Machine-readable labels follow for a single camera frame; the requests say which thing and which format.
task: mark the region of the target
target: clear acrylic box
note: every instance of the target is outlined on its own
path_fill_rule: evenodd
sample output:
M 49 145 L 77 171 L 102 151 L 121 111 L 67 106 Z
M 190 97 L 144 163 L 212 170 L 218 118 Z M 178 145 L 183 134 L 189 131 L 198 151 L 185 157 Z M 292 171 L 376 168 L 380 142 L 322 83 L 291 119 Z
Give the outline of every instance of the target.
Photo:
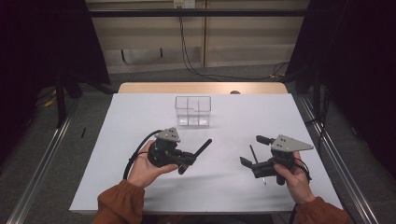
M 210 96 L 177 96 L 175 100 L 177 125 L 209 125 Z

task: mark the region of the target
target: brown jacket sleeve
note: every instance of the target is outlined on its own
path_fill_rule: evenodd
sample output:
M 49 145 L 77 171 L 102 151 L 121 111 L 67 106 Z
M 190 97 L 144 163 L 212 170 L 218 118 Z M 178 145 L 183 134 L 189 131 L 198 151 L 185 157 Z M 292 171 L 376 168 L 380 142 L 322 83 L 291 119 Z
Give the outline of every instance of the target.
M 351 223 L 347 212 L 335 207 L 330 203 L 325 203 L 320 197 L 317 197 L 311 203 L 297 205 L 297 224 L 347 224 Z
M 132 223 L 142 221 L 145 190 L 122 180 L 98 197 L 98 212 L 94 224 Z

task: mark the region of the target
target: gray floor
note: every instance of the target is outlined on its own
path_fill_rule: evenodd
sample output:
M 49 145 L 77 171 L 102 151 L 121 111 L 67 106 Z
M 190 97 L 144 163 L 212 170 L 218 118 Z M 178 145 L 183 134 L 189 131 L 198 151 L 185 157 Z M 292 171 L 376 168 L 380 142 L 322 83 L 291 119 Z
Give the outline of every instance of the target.
M 244 65 L 211 67 L 196 69 L 200 74 L 231 76 L 242 78 L 263 78 L 273 74 L 272 65 Z M 231 77 L 215 77 L 220 81 L 242 81 Z M 110 76 L 116 90 L 125 81 L 212 81 L 207 77 L 197 76 L 187 69 L 164 71 L 147 71 L 130 74 L 114 74 Z M 77 100 L 77 108 L 59 145 L 56 154 L 49 164 L 45 178 L 34 195 L 32 204 L 28 204 L 28 212 L 21 220 L 25 223 L 90 223 L 92 217 L 74 214 L 68 211 L 77 190 L 88 160 L 91 156 L 96 138 L 100 132 L 106 111 L 111 102 L 111 95 L 105 95 L 94 88 L 81 84 L 83 96 Z M 299 95 L 294 90 L 294 83 L 287 84 L 288 91 L 293 93 L 296 104 L 301 110 L 304 120 L 310 120 L 302 103 L 303 98 L 312 97 L 312 91 Z M 67 99 L 68 108 L 75 104 L 74 99 Z M 55 132 L 57 123 L 56 105 L 37 107 L 35 118 L 24 136 L 3 164 L 0 175 L 0 223 L 6 223 L 13 209 L 22 196 L 35 168 L 43 157 Z M 313 124 L 307 123 L 314 142 L 318 140 Z M 326 130 L 330 134 L 347 169 L 352 174 L 362 194 L 367 199 L 378 223 L 394 223 L 396 219 L 396 182 L 388 172 L 371 155 L 363 139 L 351 131 L 349 121 L 330 101 L 327 113 Z M 329 158 L 325 147 L 321 150 L 323 163 L 332 183 L 339 194 L 346 210 L 355 223 L 364 223 L 353 197 L 346 188 L 342 177 Z M 287 214 L 274 215 L 274 223 L 287 223 Z

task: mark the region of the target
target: person's left hand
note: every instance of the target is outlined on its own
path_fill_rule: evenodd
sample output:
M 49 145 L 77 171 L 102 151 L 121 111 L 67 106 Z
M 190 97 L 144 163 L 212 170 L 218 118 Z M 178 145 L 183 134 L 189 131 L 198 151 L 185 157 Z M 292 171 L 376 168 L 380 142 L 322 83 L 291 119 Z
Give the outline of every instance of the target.
M 145 146 L 139 151 L 139 154 L 134 161 L 131 173 L 128 176 L 128 182 L 134 186 L 145 188 L 150 185 L 159 175 L 172 172 L 177 169 L 176 164 L 169 164 L 163 167 L 156 167 L 148 159 L 149 147 L 153 143 L 149 140 Z

